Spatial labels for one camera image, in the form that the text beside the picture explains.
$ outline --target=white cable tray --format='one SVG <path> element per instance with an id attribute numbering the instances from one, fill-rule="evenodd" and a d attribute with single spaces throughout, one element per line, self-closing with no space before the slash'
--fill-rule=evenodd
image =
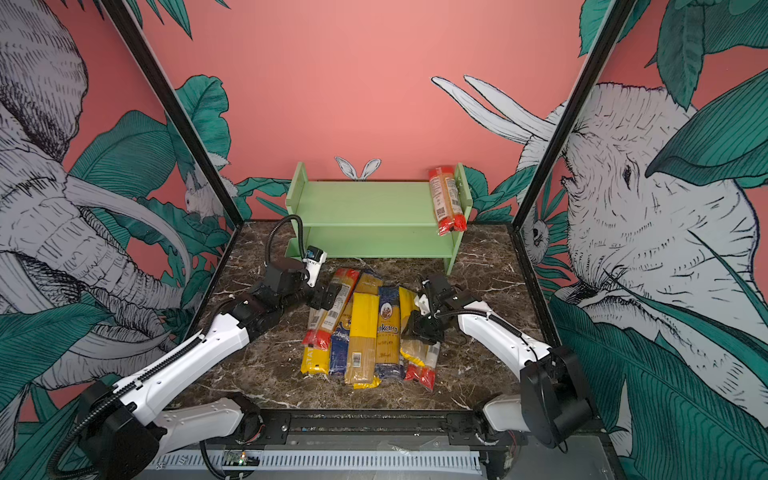
<path id="1" fill-rule="evenodd" d="M 408 470 L 482 475 L 480 454 L 461 452 L 379 452 L 349 450 L 246 450 L 258 466 L 227 467 L 239 470 Z M 209 450 L 211 463 L 221 469 L 223 450 Z M 148 470 L 205 468 L 199 450 L 177 450 L 156 458 Z"/>

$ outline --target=rabbit illustration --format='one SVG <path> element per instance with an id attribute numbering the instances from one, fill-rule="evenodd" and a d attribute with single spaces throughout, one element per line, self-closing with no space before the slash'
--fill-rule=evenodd
<path id="1" fill-rule="evenodd" d="M 362 175 L 359 177 L 357 176 L 357 170 L 352 166 L 352 164 L 346 160 L 344 160 L 341 157 L 334 157 L 336 159 L 336 162 L 339 164 L 339 168 L 341 168 L 342 173 L 344 173 L 347 177 L 351 178 L 354 181 L 365 181 L 368 177 L 370 177 L 373 172 L 375 172 L 379 167 L 381 167 L 382 161 L 378 158 L 374 158 L 370 162 L 366 164 L 366 166 L 362 169 Z"/>

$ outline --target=shelf board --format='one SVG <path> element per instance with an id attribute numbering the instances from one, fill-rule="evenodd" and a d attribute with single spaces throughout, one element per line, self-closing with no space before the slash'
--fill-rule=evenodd
<path id="1" fill-rule="evenodd" d="M 296 214 L 305 227 L 392 225 L 436 231 L 432 208 L 428 182 L 314 181 L 303 186 Z"/>
<path id="2" fill-rule="evenodd" d="M 436 227 L 305 227 L 306 241 L 332 258 L 453 258 L 452 235 L 440 237 Z M 288 257 L 298 257 L 291 239 Z"/>

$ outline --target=elephant ear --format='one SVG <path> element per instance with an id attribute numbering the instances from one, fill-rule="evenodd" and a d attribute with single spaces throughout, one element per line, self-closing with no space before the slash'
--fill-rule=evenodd
<path id="1" fill-rule="evenodd" d="M 10 3 L 0 8 L 0 98 L 30 141 L 61 162 L 78 132 L 85 64 L 45 2 Z"/>

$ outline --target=green leaf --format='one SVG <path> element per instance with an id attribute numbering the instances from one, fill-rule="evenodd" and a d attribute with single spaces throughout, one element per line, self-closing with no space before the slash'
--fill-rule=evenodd
<path id="1" fill-rule="evenodd" d="M 69 174 L 124 197 L 146 197 L 165 183 L 176 166 L 165 125 L 129 111 L 98 135 Z"/>
<path id="2" fill-rule="evenodd" d="M 216 251 L 215 248 L 206 245 L 207 235 L 192 227 L 192 225 L 186 221 L 187 212 L 184 210 L 176 207 L 170 202 L 162 204 L 156 198 L 151 200 L 140 198 L 137 199 L 137 202 L 155 212 L 160 218 L 173 227 L 174 230 L 179 233 L 179 236 L 187 247 L 190 255 L 197 255 L 202 252 L 218 255 L 218 251 Z M 165 253 L 172 253 L 175 251 L 173 245 L 171 245 L 167 238 L 160 235 L 157 230 L 144 222 L 120 214 L 115 214 L 114 219 L 121 227 L 127 229 L 133 238 L 138 238 L 147 245 L 159 243 L 161 247 L 163 247 L 163 250 L 165 250 Z"/>
<path id="3" fill-rule="evenodd" d="M 698 235 L 696 235 L 691 230 L 688 230 L 688 233 L 694 236 L 696 240 L 699 240 L 702 245 L 704 245 L 707 250 L 712 253 L 715 258 L 717 258 L 717 261 L 720 262 L 720 265 L 722 265 L 726 270 L 728 270 L 728 273 L 730 274 L 731 278 L 736 280 L 736 283 L 738 283 L 739 288 L 741 288 L 741 291 L 744 292 L 744 295 L 750 300 L 750 303 L 752 303 L 752 307 L 757 311 L 758 315 L 760 315 L 760 318 L 763 319 L 763 322 L 768 325 L 768 306 L 766 306 L 765 303 L 754 293 L 754 291 L 750 288 L 749 285 L 746 284 L 743 278 L 741 278 L 741 275 L 736 273 L 736 271 L 732 268 L 732 266 L 725 261 L 716 251 L 712 250 L 712 248 L 707 245 L 707 242 L 702 240 Z"/>
<path id="4" fill-rule="evenodd" d="M 0 473 L 0 480 L 48 480 L 48 459 L 74 425 L 77 411 L 78 399 L 73 399 L 42 424 L 11 458 Z"/>
<path id="5" fill-rule="evenodd" d="M 699 84 L 704 65 L 704 7 L 675 9 L 669 2 L 661 21 L 658 68 L 672 98 L 683 108 Z"/>
<path id="6" fill-rule="evenodd" d="M 35 415 L 38 416 L 39 422 L 47 422 L 58 412 L 48 390 L 33 383 L 29 386 L 29 394 L 32 397 L 32 405 L 35 407 Z"/>
<path id="7" fill-rule="evenodd" d="M 645 176 L 694 185 L 768 174 L 768 70 L 711 101 L 667 142 Z"/>
<path id="8" fill-rule="evenodd" d="M 648 305 L 650 308 L 680 320 L 698 333 L 701 333 L 708 339 L 715 342 L 718 346 L 725 349 L 734 358 L 742 362 L 748 369 L 763 382 L 768 385 L 768 346 L 761 340 L 756 339 L 749 333 L 731 326 L 718 322 L 707 316 L 701 315 L 683 308 L 681 306 L 668 305 L 657 302 L 644 296 L 637 295 L 635 292 L 622 286 L 615 278 L 608 275 L 621 289 L 629 292 L 639 302 Z"/>
<path id="9" fill-rule="evenodd" d="M 542 268 L 540 266 L 534 266 L 533 270 L 536 270 L 536 273 L 539 276 L 542 276 L 548 279 L 553 279 L 553 278 L 562 278 L 563 280 L 571 279 L 565 272 L 558 269 L 549 269 L 549 268 Z"/>
<path id="10" fill-rule="evenodd" d="M 161 4 L 167 9 L 163 2 L 180 2 L 180 0 L 162 0 Z M 192 120 L 197 134 L 200 135 L 205 149 L 210 153 L 227 158 L 232 141 L 230 139 L 230 127 L 227 121 L 221 117 L 221 114 L 229 110 L 230 102 L 221 85 L 221 80 L 216 77 L 197 75 L 184 82 L 184 85 L 177 89 L 176 93 L 179 96 L 181 106 L 184 107 L 190 120 Z M 167 119 L 167 125 L 170 139 L 173 141 L 176 151 L 179 173 L 181 178 L 187 181 L 187 175 L 191 174 L 194 177 L 195 160 L 170 119 Z M 195 178 L 196 186 L 199 186 L 198 181 L 199 179 Z"/>
<path id="11" fill-rule="evenodd" d="M 733 2 L 722 2 L 704 11 L 704 51 L 717 53 L 743 45 L 768 47 L 768 2 L 760 2 L 741 15 L 731 15 Z"/>
<path id="12" fill-rule="evenodd" d="M 541 261 L 541 264 L 546 266 L 558 266 L 560 268 L 565 268 L 566 270 L 571 271 L 570 265 L 554 257 L 544 257 L 544 259 Z"/>
<path id="13" fill-rule="evenodd" d="M 768 433 L 675 355 L 634 329 L 593 323 L 556 296 L 549 309 L 563 343 L 584 367 L 608 431 L 616 426 L 626 382 L 631 458 L 639 475 L 649 480 L 722 478 L 723 472 L 730 478 L 765 476 Z"/>
<path id="14" fill-rule="evenodd" d="M 128 6 L 131 7 L 131 10 L 133 10 L 136 21 L 139 22 L 139 26 L 144 27 L 144 21 L 141 19 L 141 10 L 139 9 L 139 4 L 136 2 L 136 0 L 125 1 L 128 3 Z"/>
<path id="15" fill-rule="evenodd" d="M 543 278 L 536 278 L 536 281 L 538 282 L 538 285 L 541 288 L 546 288 L 546 289 L 550 289 L 550 290 L 553 290 L 553 291 L 557 291 L 557 290 L 560 290 L 560 288 L 562 288 L 558 284 L 553 282 L 552 280 L 546 280 L 546 279 L 543 279 Z"/>
<path id="16" fill-rule="evenodd" d="M 190 282 L 184 287 L 184 293 L 181 295 L 181 305 L 187 305 L 196 293 L 205 292 L 212 276 L 213 274 L 206 270 L 198 270 L 193 273 L 192 277 L 190 277 Z"/>
<path id="17" fill-rule="evenodd" d="M 522 170 L 515 172 L 514 175 L 507 180 L 501 182 L 498 187 L 492 191 L 492 197 L 494 197 L 493 204 L 486 205 L 486 208 L 498 207 L 505 201 L 513 198 L 528 187 L 533 180 L 533 176 L 536 173 L 536 166 L 526 167 Z"/>
<path id="18" fill-rule="evenodd" d="M 147 3 L 152 8 L 152 11 L 155 15 L 157 15 L 157 18 L 160 19 L 160 23 L 165 25 L 165 22 L 163 22 L 163 17 L 160 15 L 160 10 L 157 8 L 157 3 L 155 3 L 155 0 L 147 0 Z"/>
<path id="19" fill-rule="evenodd" d="M 511 223 L 512 218 L 509 216 L 509 214 L 512 212 L 512 207 L 503 207 L 503 208 L 497 208 L 496 210 L 486 210 L 485 212 L 481 212 L 478 214 L 477 217 L 475 217 L 476 223 L 484 223 L 484 222 L 504 222 L 504 223 Z"/>
<path id="20" fill-rule="evenodd" d="M 264 205 L 265 207 L 269 208 L 273 212 L 277 212 L 282 216 L 286 216 L 288 214 L 288 210 L 282 208 L 280 205 L 273 204 L 269 200 L 265 200 L 262 197 L 256 197 L 256 200 L 259 201 L 260 204 Z"/>
<path id="21" fill-rule="evenodd" d="M 24 385 L 40 376 L 69 347 L 111 313 L 98 306 L 72 303 L 40 313 L 0 315 L 0 410 Z"/>
<path id="22" fill-rule="evenodd" d="M 241 181 L 235 187 L 237 187 L 238 197 L 247 197 L 254 190 L 261 191 L 270 197 L 282 197 L 290 189 L 290 180 L 251 177 Z"/>
<path id="23" fill-rule="evenodd" d="M 118 225 L 112 214 L 103 208 L 91 208 L 91 213 L 98 218 L 101 224 L 104 225 L 104 228 L 112 235 L 112 238 L 125 250 L 128 247 L 128 241 L 131 239 L 131 232 Z"/>
<path id="24" fill-rule="evenodd" d="M 581 57 L 589 53 L 598 36 L 603 17 L 608 11 L 611 0 L 584 0 L 581 5 L 581 17 L 579 17 L 579 36 L 581 37 Z"/>
<path id="25" fill-rule="evenodd" d="M 488 180 L 485 179 L 485 174 L 480 170 L 464 167 L 464 172 L 469 191 L 472 194 L 472 206 L 478 209 L 478 212 L 482 212 L 485 210 L 485 202 L 478 203 L 478 199 L 488 195 Z"/>
<path id="26" fill-rule="evenodd" d="M 629 34 L 634 27 L 634 24 L 636 24 L 637 21 L 640 20 L 640 17 L 645 13 L 645 9 L 648 8 L 648 5 L 650 5 L 650 0 L 637 0 L 637 3 L 632 7 L 632 12 L 630 12 L 629 18 L 627 18 L 627 23 L 624 24 L 624 30 L 621 31 L 621 35 L 619 35 L 617 41 L 622 41 L 624 37 Z"/>
<path id="27" fill-rule="evenodd" d="M 205 239 L 205 246 L 211 248 L 223 247 L 227 245 L 228 241 L 230 241 L 229 233 L 226 230 L 219 229 Z"/>
<path id="28" fill-rule="evenodd" d="M 731 15 L 741 15 L 760 0 L 730 0 L 728 2 L 728 11 Z"/>
<path id="29" fill-rule="evenodd" d="M 240 216 L 243 218 L 243 220 L 250 220 L 253 212 L 248 206 L 248 202 L 245 200 L 245 197 L 232 197 L 232 201 L 235 203 L 235 207 L 237 207 L 237 211 L 240 212 Z"/>
<path id="30" fill-rule="evenodd" d="M 554 213 L 555 210 L 557 210 L 558 206 L 560 205 L 560 202 L 563 201 L 564 196 L 565 196 L 565 189 L 560 190 L 558 194 L 554 196 L 554 198 L 552 199 L 552 203 L 549 204 L 547 211 L 544 212 L 544 218 L 549 217 Z"/>
<path id="31" fill-rule="evenodd" d="M 568 252 L 568 245 L 554 245 L 552 247 L 549 247 L 547 249 L 547 255 L 557 255 L 559 253 L 567 253 Z"/>
<path id="32" fill-rule="evenodd" d="M 190 29 L 190 19 L 187 15 L 187 7 L 184 5 L 184 0 L 158 0 L 160 5 L 163 5 L 165 11 L 168 12 L 170 17 L 184 29 L 189 38 L 192 38 L 192 30 Z"/>
<path id="33" fill-rule="evenodd" d="M 661 348 L 667 350 L 672 355 L 676 356 L 680 359 L 680 361 L 683 361 L 683 357 L 670 343 L 667 341 L 667 339 L 664 338 L 663 335 L 661 335 L 661 332 L 656 334 L 656 339 L 654 340 L 654 343 L 656 343 Z"/>

